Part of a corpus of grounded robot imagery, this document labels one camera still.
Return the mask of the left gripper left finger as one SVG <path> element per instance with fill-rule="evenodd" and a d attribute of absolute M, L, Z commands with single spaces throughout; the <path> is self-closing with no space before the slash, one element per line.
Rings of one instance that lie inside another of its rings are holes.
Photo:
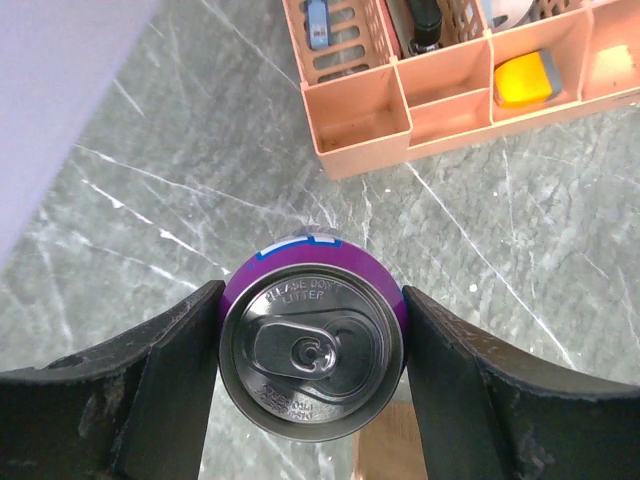
<path fill-rule="evenodd" d="M 1 374 L 4 479 L 195 479 L 221 281 L 48 366 Z"/>

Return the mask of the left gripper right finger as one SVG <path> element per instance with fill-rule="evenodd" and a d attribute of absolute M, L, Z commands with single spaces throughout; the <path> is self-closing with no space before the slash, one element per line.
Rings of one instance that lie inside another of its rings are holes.
<path fill-rule="evenodd" d="M 637 386 L 538 358 L 415 287 L 404 296 L 429 478 L 638 478 Z"/>

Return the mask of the purple Fanta can back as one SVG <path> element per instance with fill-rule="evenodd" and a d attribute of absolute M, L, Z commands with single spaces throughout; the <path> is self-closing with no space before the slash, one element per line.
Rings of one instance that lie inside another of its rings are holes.
<path fill-rule="evenodd" d="M 325 442 L 361 429 L 406 366 L 401 287 L 332 229 L 305 226 L 256 252 L 229 279 L 218 312 L 231 400 L 284 438 Z"/>

